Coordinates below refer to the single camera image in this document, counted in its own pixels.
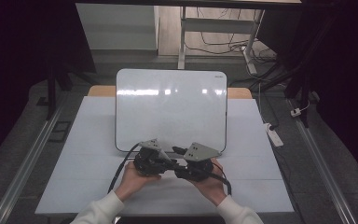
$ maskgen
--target white sleeve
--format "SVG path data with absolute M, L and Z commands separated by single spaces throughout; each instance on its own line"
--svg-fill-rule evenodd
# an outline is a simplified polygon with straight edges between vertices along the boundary
M 227 224 L 262 224 L 258 214 L 249 207 L 235 203 L 228 195 L 218 206 L 217 212 Z
M 124 203 L 110 191 L 99 201 L 91 202 L 77 214 L 72 223 L 112 223 L 114 217 L 124 208 Z

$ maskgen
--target white power strip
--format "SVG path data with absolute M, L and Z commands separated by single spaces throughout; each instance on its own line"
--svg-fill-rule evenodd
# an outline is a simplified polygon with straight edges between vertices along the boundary
M 269 140 L 271 140 L 272 144 L 275 147 L 281 147 L 283 146 L 283 141 L 281 140 L 281 138 L 279 137 L 279 135 L 277 134 L 277 132 L 275 132 L 275 130 L 270 130 L 269 127 L 271 126 L 270 123 L 265 123 L 264 127 L 266 128 L 266 132 L 268 135 Z

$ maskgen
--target hand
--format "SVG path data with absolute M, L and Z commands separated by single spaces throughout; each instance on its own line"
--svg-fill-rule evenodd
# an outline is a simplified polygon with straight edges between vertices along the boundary
M 122 202 L 124 202 L 130 198 L 133 193 L 142 189 L 147 183 L 160 179 L 161 175 L 140 175 L 135 169 L 133 161 L 129 161 L 124 168 L 123 178 L 121 179 L 120 185 L 115 190 L 115 194 Z
M 212 158 L 211 161 L 223 170 L 222 165 L 217 161 L 216 158 Z M 213 166 L 212 172 L 219 176 L 222 176 L 223 174 L 222 171 L 215 165 Z M 200 182 L 191 180 L 188 181 L 196 186 L 201 194 L 209 201 L 211 201 L 211 203 L 213 203 L 215 206 L 219 205 L 227 197 L 223 189 L 223 183 L 220 180 L 208 177 L 207 179 L 204 179 Z

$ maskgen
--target person's left hand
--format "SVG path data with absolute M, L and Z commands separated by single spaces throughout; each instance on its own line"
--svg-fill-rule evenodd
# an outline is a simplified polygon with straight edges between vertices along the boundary
M 135 169 L 133 161 L 129 161 L 124 168 L 123 178 L 121 179 L 120 185 L 115 190 L 115 194 L 122 202 L 124 202 L 130 198 L 133 193 L 142 189 L 147 183 L 160 179 L 161 175 L 140 175 Z

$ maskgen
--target wooden table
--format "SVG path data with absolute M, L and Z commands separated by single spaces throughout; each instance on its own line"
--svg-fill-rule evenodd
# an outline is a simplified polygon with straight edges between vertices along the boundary
M 88 96 L 116 96 L 116 86 L 92 86 Z M 246 88 L 227 88 L 228 99 L 253 99 L 251 92 Z

